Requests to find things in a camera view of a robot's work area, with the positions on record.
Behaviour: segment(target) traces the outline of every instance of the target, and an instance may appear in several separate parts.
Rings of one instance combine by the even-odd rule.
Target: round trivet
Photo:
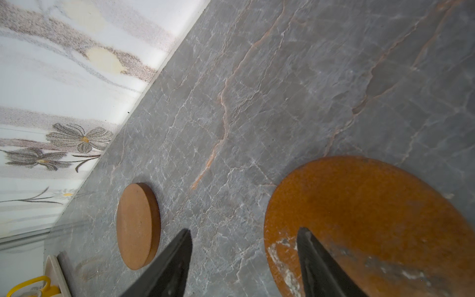
[[[291,172],[264,224],[284,297],[305,296],[296,250],[307,227],[370,297],[473,296],[475,234],[438,192],[395,166],[338,156]]]
[[[128,268],[149,264],[160,242],[160,212],[152,190],[132,183],[122,193],[117,207],[117,244]]]

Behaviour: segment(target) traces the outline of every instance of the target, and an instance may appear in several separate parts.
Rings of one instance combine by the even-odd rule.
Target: yellow cup
[[[45,281],[46,282],[46,285],[42,289],[40,289],[41,297],[51,297],[53,295],[57,295],[57,294],[61,293],[61,291],[59,290],[59,288],[57,286],[52,286],[51,285],[51,280],[49,279],[49,277],[47,277],[46,275],[42,275],[40,277],[32,278],[30,280],[22,282],[19,285],[14,286],[7,293],[7,297],[11,297],[11,295],[13,295],[13,293],[20,290],[21,288],[26,287],[26,286],[31,285],[31,284],[34,284],[34,283],[39,282],[39,281]]]

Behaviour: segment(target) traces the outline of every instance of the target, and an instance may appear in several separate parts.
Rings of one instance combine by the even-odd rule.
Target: gray flower
[[[92,148],[105,150],[105,147],[112,139],[112,132],[101,127],[96,127],[89,132],[76,124],[63,126],[60,123],[53,125],[58,132],[51,132],[46,135],[46,139],[58,147],[77,146],[80,153],[88,153]]]
[[[41,149],[34,147],[3,152],[7,153],[7,158],[10,160],[10,162],[7,162],[8,165],[26,166],[28,168],[33,168],[36,165],[43,165],[50,171],[56,171],[58,168],[67,168],[71,166],[70,163],[59,161],[61,158],[66,157],[65,152],[43,153]]]

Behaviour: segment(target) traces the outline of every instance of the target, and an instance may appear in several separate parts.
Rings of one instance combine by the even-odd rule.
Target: brown round coaster
[[[145,183],[132,183],[117,207],[117,244],[128,268],[149,264],[160,242],[160,212],[152,190]]]
[[[284,297],[305,296],[296,236],[307,227],[368,296],[473,296],[475,234],[438,192],[386,163],[310,162],[276,188],[264,244]]]

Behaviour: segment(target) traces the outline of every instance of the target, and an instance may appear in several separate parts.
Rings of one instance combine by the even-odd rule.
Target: coaster
[[[160,211],[155,195],[145,183],[132,183],[117,207],[117,244],[128,268],[149,264],[160,242]]]
[[[305,296],[296,236],[307,227],[370,297],[472,296],[475,234],[414,175],[377,160],[310,162],[276,188],[264,245],[283,297]]]

